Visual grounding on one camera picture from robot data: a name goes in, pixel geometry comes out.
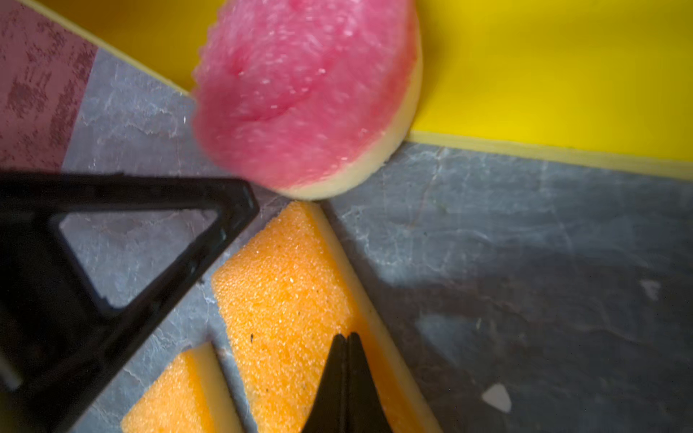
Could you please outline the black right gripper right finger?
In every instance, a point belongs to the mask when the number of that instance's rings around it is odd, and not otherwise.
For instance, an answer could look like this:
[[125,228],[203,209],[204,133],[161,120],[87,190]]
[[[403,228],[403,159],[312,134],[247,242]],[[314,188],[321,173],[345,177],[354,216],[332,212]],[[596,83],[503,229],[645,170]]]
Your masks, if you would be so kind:
[[384,415],[366,352],[357,333],[336,335],[304,432],[385,432]]

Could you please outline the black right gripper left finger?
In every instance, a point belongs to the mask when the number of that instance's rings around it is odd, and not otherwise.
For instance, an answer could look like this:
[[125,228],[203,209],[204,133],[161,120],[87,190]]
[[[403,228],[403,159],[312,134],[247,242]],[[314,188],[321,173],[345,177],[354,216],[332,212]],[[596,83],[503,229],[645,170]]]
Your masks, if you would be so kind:
[[[215,220],[123,307],[61,232],[72,213],[212,210]],[[70,429],[258,215],[246,181],[5,171],[1,175],[1,429]]]

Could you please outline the round pink smiley sponge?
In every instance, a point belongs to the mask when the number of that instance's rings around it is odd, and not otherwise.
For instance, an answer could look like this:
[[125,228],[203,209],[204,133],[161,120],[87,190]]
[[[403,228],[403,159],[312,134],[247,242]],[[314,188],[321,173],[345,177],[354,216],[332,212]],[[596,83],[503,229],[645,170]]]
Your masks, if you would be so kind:
[[242,179],[330,198],[401,145],[422,70],[412,1],[231,1],[194,72],[193,130]]

